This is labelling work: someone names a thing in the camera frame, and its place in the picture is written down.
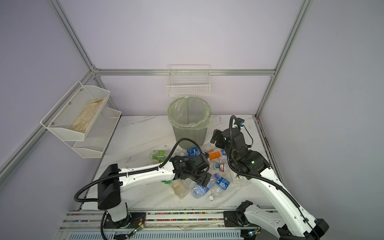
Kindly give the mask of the large blue label water bottle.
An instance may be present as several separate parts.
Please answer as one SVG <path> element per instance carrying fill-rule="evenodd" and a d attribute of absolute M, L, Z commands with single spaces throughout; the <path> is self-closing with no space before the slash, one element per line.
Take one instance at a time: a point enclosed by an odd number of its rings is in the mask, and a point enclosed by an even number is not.
<path fill-rule="evenodd" d="M 212 184 L 208 183 L 206 187 L 195 184 L 191 189 L 191 194 L 195 199 L 200 199 L 211 190 Z"/>

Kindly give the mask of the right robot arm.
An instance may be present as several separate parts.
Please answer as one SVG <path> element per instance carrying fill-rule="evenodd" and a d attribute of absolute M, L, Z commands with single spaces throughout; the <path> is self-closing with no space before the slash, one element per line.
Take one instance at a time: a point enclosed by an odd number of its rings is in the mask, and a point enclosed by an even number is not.
<path fill-rule="evenodd" d="M 239 176 L 251 181 L 267 197 L 279 216 L 255 207 L 250 201 L 237 208 L 241 225 L 255 224 L 280 240 L 319 240 L 330 226 L 324 219 L 311 215 L 283 186 L 270 163 L 246 144 L 241 129 L 244 119 L 230 117 L 229 127 L 224 131 L 214 130 L 211 143 L 227 154 L 229 168 Z"/>

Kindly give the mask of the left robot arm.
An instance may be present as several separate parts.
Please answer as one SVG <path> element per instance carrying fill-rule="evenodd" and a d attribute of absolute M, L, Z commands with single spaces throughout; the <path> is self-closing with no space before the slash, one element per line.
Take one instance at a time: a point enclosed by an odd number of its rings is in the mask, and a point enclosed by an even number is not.
<path fill-rule="evenodd" d="M 190 142 L 198 148 L 198 154 L 191 156 L 172 156 L 181 142 Z M 130 188 L 145 184 L 191 179 L 198 185 L 208 185 L 209 154 L 191 139 L 182 138 L 176 142 L 170 155 L 160 164 L 136 169 L 120 169 L 117 164 L 107 167 L 99 179 L 87 184 L 74 195 L 77 203 L 98 203 L 98 210 L 105 211 L 111 221 L 118 223 L 130 218 L 126 202 L 122 193 Z"/>

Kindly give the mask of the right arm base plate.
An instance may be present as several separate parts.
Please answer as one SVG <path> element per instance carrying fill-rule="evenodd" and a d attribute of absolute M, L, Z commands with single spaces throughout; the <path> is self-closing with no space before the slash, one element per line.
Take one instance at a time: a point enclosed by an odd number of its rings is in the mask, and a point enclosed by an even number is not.
<path fill-rule="evenodd" d="M 225 227 L 247 227 L 249 225 L 245 214 L 241 211 L 224 211 Z"/>

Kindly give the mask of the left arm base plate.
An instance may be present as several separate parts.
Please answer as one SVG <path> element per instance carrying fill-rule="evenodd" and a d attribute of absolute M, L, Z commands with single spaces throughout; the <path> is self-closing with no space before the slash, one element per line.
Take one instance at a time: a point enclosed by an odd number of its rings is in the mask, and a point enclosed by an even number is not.
<path fill-rule="evenodd" d="M 135 229 L 140 224 L 144 224 L 147 213 L 144 212 L 131 212 L 127 217 L 118 222 L 113 222 L 112 217 L 107 214 L 103 223 L 104 229 Z"/>

